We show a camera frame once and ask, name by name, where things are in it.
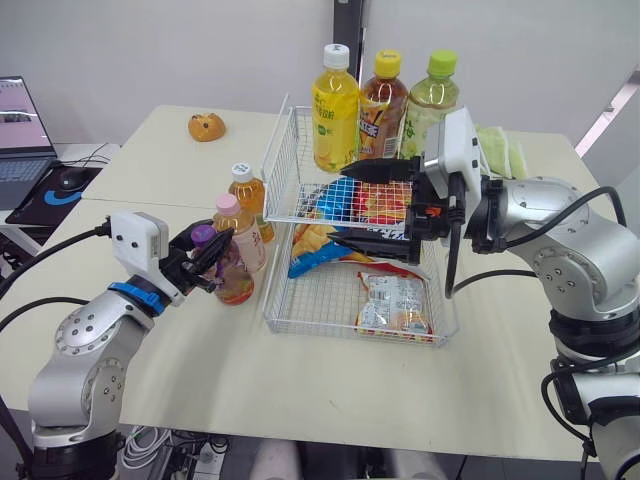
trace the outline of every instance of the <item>wire shelf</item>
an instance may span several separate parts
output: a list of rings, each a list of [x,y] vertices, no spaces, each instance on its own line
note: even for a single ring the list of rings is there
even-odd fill
[[[269,221],[404,230],[411,183],[373,185],[321,170],[313,158],[310,107],[289,106],[285,99],[262,175]],[[327,215],[318,201],[340,208]]]
[[[457,321],[444,311],[431,244],[424,244],[420,270],[429,279],[425,294],[432,333],[405,333],[356,326],[358,313],[368,301],[357,274],[379,275],[380,270],[364,264],[325,263],[296,279],[288,278],[294,229],[294,224],[286,225],[279,235],[282,240],[267,284],[263,315],[273,332],[441,346],[458,331]]]

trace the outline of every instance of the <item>green tea bottle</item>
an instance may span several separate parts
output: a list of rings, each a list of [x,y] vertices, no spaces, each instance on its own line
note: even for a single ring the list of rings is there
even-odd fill
[[[429,58],[429,76],[409,92],[407,115],[402,133],[400,158],[424,157],[427,129],[456,107],[460,90],[453,83],[458,55],[451,50],[436,50]]]

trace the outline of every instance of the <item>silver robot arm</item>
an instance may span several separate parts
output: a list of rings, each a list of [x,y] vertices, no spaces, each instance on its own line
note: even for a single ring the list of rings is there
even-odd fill
[[[486,162],[466,108],[427,132],[427,151],[425,158],[362,160],[342,170],[363,182],[413,182],[404,242],[375,232],[331,237],[364,254],[408,263],[419,262],[422,241],[445,239],[451,246],[448,298],[455,292],[461,235],[476,253],[509,250],[524,259],[552,306],[549,329],[558,357],[542,381],[547,407],[587,454],[600,458],[607,478],[631,478],[632,470],[640,477],[640,241],[586,203],[579,206],[603,191],[617,194],[605,187],[578,200],[577,189],[558,179],[481,176]],[[564,418],[547,396],[551,382]],[[588,426],[591,436],[564,419]]]
[[[195,224],[169,242],[167,225],[142,213],[114,214],[110,223],[114,256],[132,277],[111,284],[56,330],[53,355],[29,393],[32,479],[116,478],[129,362],[165,307],[180,305],[196,286],[215,289],[201,274],[232,236],[232,230],[219,233],[192,259]]]
[[[564,181],[505,181],[500,234],[509,242],[537,230],[577,200]],[[640,240],[584,205],[544,235],[509,248],[540,279],[553,310],[559,357],[552,371],[614,356],[639,342]],[[640,468],[640,356],[553,380],[564,417],[590,427],[607,478]]]

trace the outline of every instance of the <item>green sponge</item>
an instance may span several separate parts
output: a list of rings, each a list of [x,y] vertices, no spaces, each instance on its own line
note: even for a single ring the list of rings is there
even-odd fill
[[[504,178],[511,178],[509,140],[502,127],[476,126],[476,132],[490,170]]]
[[[520,142],[509,143],[509,166],[513,178],[528,178],[527,162]]]

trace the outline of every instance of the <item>wire rack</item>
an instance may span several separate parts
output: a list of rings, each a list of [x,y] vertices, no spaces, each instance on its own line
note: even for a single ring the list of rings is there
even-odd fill
[[[356,317],[368,300],[358,272],[380,274],[362,264],[326,263],[296,279],[288,278],[295,225],[287,225],[277,246],[263,306],[273,332],[384,340],[441,346],[458,331],[455,319],[444,311],[435,253],[423,244],[420,269],[426,282],[427,314],[432,333],[404,333],[356,326]]]
[[[286,98],[262,176],[269,221],[404,229],[411,183],[373,185],[321,170],[313,158],[311,108],[287,105]]]

